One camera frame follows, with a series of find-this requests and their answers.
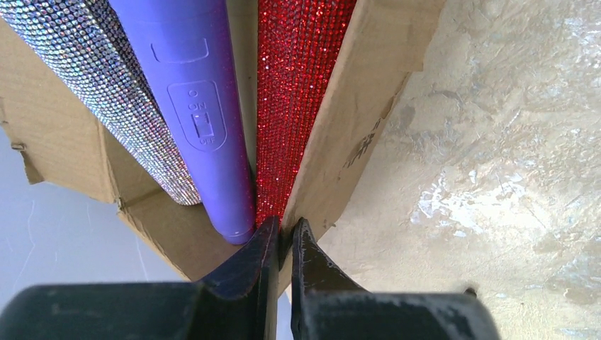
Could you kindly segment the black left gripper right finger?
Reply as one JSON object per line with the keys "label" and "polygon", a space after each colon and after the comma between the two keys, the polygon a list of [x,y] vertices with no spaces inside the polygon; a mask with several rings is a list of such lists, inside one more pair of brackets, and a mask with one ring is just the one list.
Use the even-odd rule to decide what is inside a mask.
{"label": "black left gripper right finger", "polygon": [[292,232],[292,302],[291,331],[294,339],[302,339],[303,301],[308,293],[325,291],[364,291],[318,245],[305,218],[300,218]]}

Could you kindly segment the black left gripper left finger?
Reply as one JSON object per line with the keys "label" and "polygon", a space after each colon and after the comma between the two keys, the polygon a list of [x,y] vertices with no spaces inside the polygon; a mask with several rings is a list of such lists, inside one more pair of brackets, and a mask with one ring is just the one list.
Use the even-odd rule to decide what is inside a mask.
{"label": "black left gripper left finger", "polygon": [[195,283],[188,339],[275,339],[279,218],[268,217],[227,261]]}

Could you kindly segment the brown cardboard box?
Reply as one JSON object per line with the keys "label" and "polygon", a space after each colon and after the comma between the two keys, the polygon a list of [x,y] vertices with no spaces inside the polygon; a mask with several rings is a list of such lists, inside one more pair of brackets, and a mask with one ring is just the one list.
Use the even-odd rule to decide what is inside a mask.
{"label": "brown cardboard box", "polygon": [[[286,197],[321,237],[339,219],[410,75],[422,70],[443,1],[359,1]],[[118,205],[118,216],[181,276],[196,280],[235,248],[200,206],[176,203],[6,22],[1,127],[31,184],[50,182]]]}

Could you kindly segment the red glitter microphone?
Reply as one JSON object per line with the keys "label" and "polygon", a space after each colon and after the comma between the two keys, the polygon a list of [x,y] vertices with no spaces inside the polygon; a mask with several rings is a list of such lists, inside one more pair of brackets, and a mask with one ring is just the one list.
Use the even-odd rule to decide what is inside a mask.
{"label": "red glitter microphone", "polygon": [[356,3],[258,3],[256,222],[283,217]]}

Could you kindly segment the purple plastic microphone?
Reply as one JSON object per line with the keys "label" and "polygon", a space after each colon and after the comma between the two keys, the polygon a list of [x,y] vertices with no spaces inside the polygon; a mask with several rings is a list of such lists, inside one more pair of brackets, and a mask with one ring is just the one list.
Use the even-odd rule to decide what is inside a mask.
{"label": "purple plastic microphone", "polygon": [[224,1],[112,1],[215,230],[254,233],[255,205]]}

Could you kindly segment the silver rhinestone microphone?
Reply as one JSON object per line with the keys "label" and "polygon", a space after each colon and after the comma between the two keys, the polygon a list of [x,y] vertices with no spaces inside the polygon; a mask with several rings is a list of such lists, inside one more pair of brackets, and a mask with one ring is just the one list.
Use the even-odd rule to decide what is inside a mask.
{"label": "silver rhinestone microphone", "polygon": [[1,17],[171,199],[200,203],[108,1],[2,1]]}

